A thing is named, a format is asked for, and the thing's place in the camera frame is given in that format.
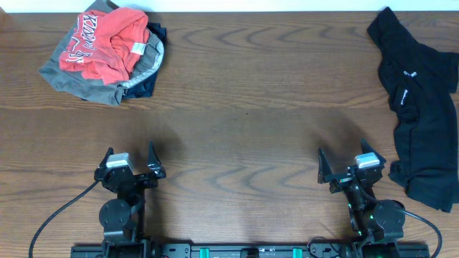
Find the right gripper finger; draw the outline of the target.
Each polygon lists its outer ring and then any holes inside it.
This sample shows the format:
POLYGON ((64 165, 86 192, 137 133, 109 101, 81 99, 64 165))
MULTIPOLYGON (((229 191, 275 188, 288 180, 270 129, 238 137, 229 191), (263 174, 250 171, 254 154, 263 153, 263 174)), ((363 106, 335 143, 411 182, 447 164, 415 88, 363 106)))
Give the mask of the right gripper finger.
POLYGON ((333 173, 325 153, 318 149, 318 183, 328 183, 333 179, 333 173))
POLYGON ((368 144, 368 142, 362 138, 360 140, 360 145, 361 145, 361 152, 363 154, 367 154, 367 153, 374 153, 376 154, 377 152, 368 144))

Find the black t-shirt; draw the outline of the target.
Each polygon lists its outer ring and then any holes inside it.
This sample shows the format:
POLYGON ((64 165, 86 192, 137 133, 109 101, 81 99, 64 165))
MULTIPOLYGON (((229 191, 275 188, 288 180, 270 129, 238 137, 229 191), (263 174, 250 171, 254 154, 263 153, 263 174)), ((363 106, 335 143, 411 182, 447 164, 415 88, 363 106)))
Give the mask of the black t-shirt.
POLYGON ((398 155, 389 177, 411 199, 443 212, 458 203, 458 53, 418 42, 389 8, 367 33, 379 48, 379 80, 396 113, 398 155))

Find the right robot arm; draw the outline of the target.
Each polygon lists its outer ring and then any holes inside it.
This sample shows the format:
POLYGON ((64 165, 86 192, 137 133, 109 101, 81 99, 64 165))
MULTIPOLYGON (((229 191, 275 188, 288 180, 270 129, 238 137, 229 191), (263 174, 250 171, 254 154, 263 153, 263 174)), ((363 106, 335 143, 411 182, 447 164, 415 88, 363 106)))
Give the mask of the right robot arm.
POLYGON ((340 257, 399 257, 397 240, 404 236, 404 206, 394 200, 378 200, 372 190, 382 178, 386 163, 364 139, 361 154, 346 171, 334 173, 322 149, 318 149, 318 183, 348 201, 351 228, 357 237, 339 247, 340 257))

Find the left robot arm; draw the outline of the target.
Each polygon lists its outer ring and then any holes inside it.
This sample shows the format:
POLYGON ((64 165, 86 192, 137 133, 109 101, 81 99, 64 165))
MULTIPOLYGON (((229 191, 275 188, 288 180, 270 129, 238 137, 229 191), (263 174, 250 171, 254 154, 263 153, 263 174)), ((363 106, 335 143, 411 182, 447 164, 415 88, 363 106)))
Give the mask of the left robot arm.
POLYGON ((148 144, 147 167, 148 173, 134 174, 129 154, 115 154, 109 148, 95 170, 95 181, 116 195, 99 212, 104 237, 101 257, 161 256, 161 248, 144 233, 145 190, 156 188, 158 180, 166 177, 153 142, 148 144))

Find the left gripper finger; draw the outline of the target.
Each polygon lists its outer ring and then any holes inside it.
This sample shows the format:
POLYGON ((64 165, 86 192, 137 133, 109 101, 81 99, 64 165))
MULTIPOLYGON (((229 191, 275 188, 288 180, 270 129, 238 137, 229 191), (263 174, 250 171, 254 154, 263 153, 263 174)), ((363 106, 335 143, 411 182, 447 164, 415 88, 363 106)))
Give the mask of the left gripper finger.
POLYGON ((109 147, 107 152, 106 152, 106 154, 105 154, 105 156, 104 156, 104 158, 100 162, 98 168, 106 168, 107 160, 111 155, 113 155, 113 149, 111 147, 109 147))
POLYGON ((163 168, 158 156, 156 154, 153 142, 150 141, 148 143, 148 158, 147 158, 147 166, 151 171, 160 172, 163 168))

